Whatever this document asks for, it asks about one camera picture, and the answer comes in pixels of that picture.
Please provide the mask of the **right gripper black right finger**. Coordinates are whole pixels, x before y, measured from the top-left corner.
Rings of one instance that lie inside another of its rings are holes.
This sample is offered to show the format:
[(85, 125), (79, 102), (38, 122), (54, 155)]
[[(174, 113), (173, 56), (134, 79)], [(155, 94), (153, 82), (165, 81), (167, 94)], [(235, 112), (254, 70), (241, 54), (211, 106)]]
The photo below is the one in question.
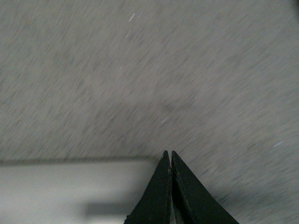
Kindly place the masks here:
[(178, 224), (238, 223), (208, 192), (177, 152), (171, 152), (172, 199)]

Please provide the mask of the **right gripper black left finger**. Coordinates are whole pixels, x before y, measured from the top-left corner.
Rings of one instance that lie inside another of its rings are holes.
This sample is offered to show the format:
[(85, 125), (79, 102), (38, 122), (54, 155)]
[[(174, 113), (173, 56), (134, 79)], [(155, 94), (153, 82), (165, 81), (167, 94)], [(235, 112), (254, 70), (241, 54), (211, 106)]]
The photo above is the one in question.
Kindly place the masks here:
[(164, 151), (137, 205), (127, 215), (126, 224), (169, 224), (171, 217), (172, 170)]

